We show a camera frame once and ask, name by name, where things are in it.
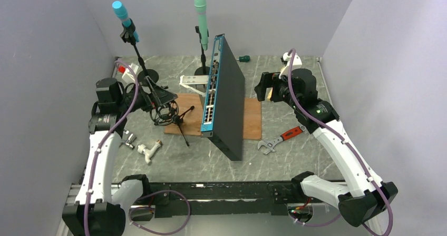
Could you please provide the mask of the beige microphone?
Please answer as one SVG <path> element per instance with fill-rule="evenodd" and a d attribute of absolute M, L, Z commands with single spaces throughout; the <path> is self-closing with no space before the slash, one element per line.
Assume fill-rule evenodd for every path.
<path fill-rule="evenodd" d="M 268 90 L 268 94 L 267 94 L 267 97 L 266 97 L 266 99 L 267 99 L 268 101 L 271 101 L 272 91 L 273 91 L 273 89 L 272 89 L 272 88 L 269 88 L 269 90 Z"/>

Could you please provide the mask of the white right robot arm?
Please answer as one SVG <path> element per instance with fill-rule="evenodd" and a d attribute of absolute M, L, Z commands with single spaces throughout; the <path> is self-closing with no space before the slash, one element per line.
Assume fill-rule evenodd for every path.
<path fill-rule="evenodd" d="M 306 171 L 292 179 L 291 197 L 297 202 L 306 198 L 323 201 L 337 208 L 354 227 L 387 212 L 390 232 L 394 222 L 391 202 L 398 189 L 393 182 L 384 182 L 351 143 L 336 110 L 318 97 L 312 72 L 304 68 L 289 75 L 264 72 L 254 89 L 259 101 L 265 100 L 268 88 L 273 102 L 284 102 L 294 110 L 298 122 L 328 152 L 345 181 L 345 185 L 336 184 Z"/>

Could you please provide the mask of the black tripod shock-mount stand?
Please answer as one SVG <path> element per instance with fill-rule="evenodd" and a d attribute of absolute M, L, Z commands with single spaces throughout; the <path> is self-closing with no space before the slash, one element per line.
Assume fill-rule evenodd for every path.
<path fill-rule="evenodd" d="M 166 105 L 154 108 L 149 114 L 150 119 L 153 121 L 155 126 L 168 126 L 170 124 L 176 125 L 185 141 L 186 146 L 189 147 L 190 144 L 185 137 L 182 124 L 184 123 L 184 116 L 194 109 L 194 105 L 190 106 L 186 111 L 180 114 L 178 103 L 176 101 L 172 101 Z"/>

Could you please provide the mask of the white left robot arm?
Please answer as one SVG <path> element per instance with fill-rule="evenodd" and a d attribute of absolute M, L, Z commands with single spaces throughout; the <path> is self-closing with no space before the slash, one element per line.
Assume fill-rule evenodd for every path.
<path fill-rule="evenodd" d="M 88 124 L 90 151 L 83 181 L 75 201 L 63 208 L 62 220 L 73 235 L 122 235 L 129 223 L 131 206 L 147 203 L 154 195 L 143 174 L 128 175 L 112 192 L 112 174 L 122 142 L 127 116 L 156 107 L 154 96 L 168 91 L 151 84 L 147 93 L 141 82 L 128 90 L 115 78 L 96 83 L 97 101 Z"/>

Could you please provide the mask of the blue microphone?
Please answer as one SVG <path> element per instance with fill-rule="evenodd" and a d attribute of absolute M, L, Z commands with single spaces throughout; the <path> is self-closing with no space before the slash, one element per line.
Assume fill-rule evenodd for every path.
<path fill-rule="evenodd" d="M 135 24 L 133 23 L 132 19 L 129 17 L 128 11 L 126 7 L 122 4 L 121 1 L 114 1 L 112 3 L 113 11 L 116 15 L 116 17 L 121 21 L 122 25 L 127 28 L 131 29 L 133 32 L 133 36 L 136 40 L 136 42 L 139 42 L 139 36 L 136 32 Z"/>

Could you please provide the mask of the black round-base mic stand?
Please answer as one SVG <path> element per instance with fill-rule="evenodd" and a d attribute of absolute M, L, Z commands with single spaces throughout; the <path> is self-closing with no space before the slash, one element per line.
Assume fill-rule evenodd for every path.
<path fill-rule="evenodd" d="M 120 34 L 120 37 L 125 43 L 130 43 L 133 46 L 138 57 L 138 63 L 142 68 L 142 71 L 138 74 L 138 82 L 146 87 L 156 85 L 159 75 L 155 70 L 147 69 L 145 66 L 145 62 L 137 48 L 138 35 L 135 29 L 135 24 L 133 23 L 132 19 L 128 18 L 122 21 L 122 26 L 123 32 Z"/>

